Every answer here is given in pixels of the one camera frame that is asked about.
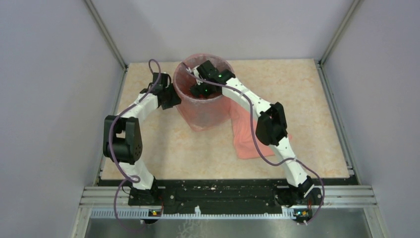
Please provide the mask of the translucent red trash bag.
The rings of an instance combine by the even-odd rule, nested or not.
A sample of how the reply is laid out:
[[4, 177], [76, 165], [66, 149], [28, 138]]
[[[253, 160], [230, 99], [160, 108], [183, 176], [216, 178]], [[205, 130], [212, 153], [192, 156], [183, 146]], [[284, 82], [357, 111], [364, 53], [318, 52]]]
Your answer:
[[197, 83], [186, 70], [186, 66], [193, 69], [209, 60], [219, 71], [225, 69], [234, 72], [232, 66], [223, 58], [211, 54], [193, 54], [180, 63], [173, 76], [173, 86], [181, 103], [176, 106], [177, 110], [186, 123], [194, 131], [203, 131], [230, 119], [229, 111], [231, 100], [220, 93], [213, 94], [209, 98], [196, 98], [190, 88]]

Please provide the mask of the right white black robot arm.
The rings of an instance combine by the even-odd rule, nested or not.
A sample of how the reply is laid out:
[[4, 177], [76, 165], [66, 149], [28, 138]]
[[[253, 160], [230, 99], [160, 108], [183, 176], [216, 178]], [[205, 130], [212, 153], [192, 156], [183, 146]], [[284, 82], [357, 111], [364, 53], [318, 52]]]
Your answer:
[[283, 105], [261, 98], [232, 71], [219, 71], [209, 60], [195, 68], [184, 68], [198, 82], [190, 88], [194, 96], [220, 92], [250, 113], [251, 137], [257, 153], [267, 164], [283, 168], [294, 203], [304, 204], [309, 200], [315, 184], [308, 175], [310, 169], [297, 159], [292, 149]]

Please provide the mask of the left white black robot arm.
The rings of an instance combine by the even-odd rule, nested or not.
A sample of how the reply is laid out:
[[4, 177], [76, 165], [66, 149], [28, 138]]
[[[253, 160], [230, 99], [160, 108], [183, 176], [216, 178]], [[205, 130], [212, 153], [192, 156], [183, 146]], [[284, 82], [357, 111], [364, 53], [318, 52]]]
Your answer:
[[147, 205], [158, 201], [159, 192], [153, 188], [155, 177], [141, 159], [143, 143], [140, 124], [156, 109], [170, 109], [181, 103], [171, 76], [153, 73], [152, 82], [138, 97], [117, 115], [104, 120], [103, 154], [110, 158], [125, 179], [141, 190], [140, 199]]

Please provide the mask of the flat pink trash bag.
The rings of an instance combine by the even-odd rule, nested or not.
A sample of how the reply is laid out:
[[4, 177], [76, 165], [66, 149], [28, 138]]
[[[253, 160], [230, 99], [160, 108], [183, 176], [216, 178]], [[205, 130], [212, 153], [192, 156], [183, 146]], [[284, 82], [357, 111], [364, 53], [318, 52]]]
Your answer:
[[233, 146], [239, 159], [256, 159], [260, 155], [257, 152], [252, 132], [255, 132], [257, 122], [253, 120], [253, 130], [251, 130], [250, 113], [235, 101], [231, 101], [229, 110], [232, 131]]

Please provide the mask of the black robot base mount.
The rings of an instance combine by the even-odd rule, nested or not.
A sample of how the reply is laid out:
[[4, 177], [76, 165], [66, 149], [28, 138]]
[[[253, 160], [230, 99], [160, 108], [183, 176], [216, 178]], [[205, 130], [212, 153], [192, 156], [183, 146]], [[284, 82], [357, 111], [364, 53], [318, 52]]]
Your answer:
[[303, 197], [285, 179], [199, 179], [156, 180], [151, 190], [137, 190], [126, 181], [118, 201], [133, 208], [150, 207], [152, 216], [192, 214], [197, 208], [204, 215], [279, 214], [297, 205], [314, 208], [321, 202], [325, 187], [357, 185], [350, 178], [314, 179], [315, 188]]

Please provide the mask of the aluminium frame rail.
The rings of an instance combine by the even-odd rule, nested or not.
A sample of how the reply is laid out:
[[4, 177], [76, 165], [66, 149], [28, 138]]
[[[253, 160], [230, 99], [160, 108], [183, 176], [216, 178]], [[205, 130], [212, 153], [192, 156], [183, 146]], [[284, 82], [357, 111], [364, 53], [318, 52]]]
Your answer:
[[[114, 186], [85, 187], [79, 207], [111, 207], [117, 188]], [[378, 203], [370, 185], [331, 185], [324, 187], [327, 208], [367, 208]]]

